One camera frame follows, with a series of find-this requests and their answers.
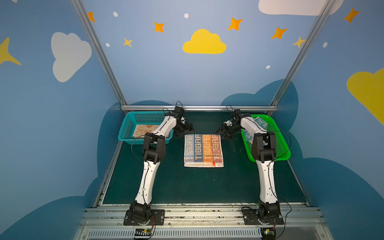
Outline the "orange bunny pattern towel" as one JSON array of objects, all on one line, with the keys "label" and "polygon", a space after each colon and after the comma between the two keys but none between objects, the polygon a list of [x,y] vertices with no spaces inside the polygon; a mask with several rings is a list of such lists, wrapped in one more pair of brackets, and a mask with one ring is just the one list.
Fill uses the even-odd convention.
[{"label": "orange bunny pattern towel", "polygon": [[136,125],[133,131],[133,138],[140,139],[145,136],[146,133],[154,133],[159,125]]}]

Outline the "teal plastic basket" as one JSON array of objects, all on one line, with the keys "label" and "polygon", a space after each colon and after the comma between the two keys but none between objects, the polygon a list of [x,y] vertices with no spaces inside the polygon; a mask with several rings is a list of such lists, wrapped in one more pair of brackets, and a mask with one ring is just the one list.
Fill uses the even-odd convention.
[{"label": "teal plastic basket", "polygon": [[165,136],[168,144],[173,137],[173,128],[177,119],[161,111],[129,112],[126,114],[119,131],[118,140],[130,145],[142,145],[146,133]]}]

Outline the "green plastic basket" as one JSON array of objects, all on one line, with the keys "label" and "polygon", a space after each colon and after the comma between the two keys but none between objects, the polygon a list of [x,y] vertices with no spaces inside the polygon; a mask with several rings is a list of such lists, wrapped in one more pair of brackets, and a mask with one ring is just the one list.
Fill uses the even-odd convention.
[{"label": "green plastic basket", "polygon": [[[283,133],[281,132],[279,127],[277,126],[275,120],[267,115],[263,114],[253,114],[252,117],[254,120],[261,125],[266,131],[274,132],[276,135],[276,145],[277,145],[277,156],[276,161],[286,161],[291,157],[291,142],[287,144]],[[252,156],[252,141],[253,141],[253,135],[251,135],[248,131],[242,130],[241,131],[243,142],[246,148],[246,152],[248,155],[248,158],[251,162],[256,162],[256,160]]]}]

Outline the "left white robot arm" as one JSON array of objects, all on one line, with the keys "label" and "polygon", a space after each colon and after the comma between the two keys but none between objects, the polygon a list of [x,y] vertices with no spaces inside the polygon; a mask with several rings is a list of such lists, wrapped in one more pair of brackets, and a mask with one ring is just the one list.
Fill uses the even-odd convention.
[{"label": "left white robot arm", "polygon": [[152,133],[144,135],[143,175],[138,194],[131,203],[129,216],[147,222],[151,218],[152,192],[156,173],[166,155],[166,138],[174,130],[184,134],[193,130],[193,125],[184,117],[184,108],[175,106],[174,110],[165,113],[163,122]]}]

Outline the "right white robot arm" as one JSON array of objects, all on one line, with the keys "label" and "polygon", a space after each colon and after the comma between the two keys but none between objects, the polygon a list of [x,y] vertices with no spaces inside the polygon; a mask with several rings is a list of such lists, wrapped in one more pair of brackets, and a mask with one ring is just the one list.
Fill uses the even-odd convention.
[{"label": "right white robot arm", "polygon": [[274,163],[277,155],[276,134],[263,128],[250,114],[232,110],[232,118],[225,121],[217,133],[223,139],[232,139],[242,130],[253,136],[252,158],[256,161],[260,178],[260,201],[257,212],[262,224],[278,221],[281,215],[274,180]]}]

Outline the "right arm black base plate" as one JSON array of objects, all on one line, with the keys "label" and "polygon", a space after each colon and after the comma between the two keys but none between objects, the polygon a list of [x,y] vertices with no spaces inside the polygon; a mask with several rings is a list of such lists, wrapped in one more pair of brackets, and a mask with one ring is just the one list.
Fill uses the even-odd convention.
[{"label": "right arm black base plate", "polygon": [[241,208],[245,225],[284,225],[281,213],[263,209]]}]

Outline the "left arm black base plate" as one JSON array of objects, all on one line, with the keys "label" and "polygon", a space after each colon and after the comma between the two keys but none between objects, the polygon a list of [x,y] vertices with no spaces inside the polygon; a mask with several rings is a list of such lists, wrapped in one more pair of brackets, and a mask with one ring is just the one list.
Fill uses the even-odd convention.
[{"label": "left arm black base plate", "polygon": [[134,213],[128,210],[124,217],[124,226],[149,226],[156,225],[162,226],[165,220],[165,210],[151,210],[150,212],[144,211],[143,213]]}]

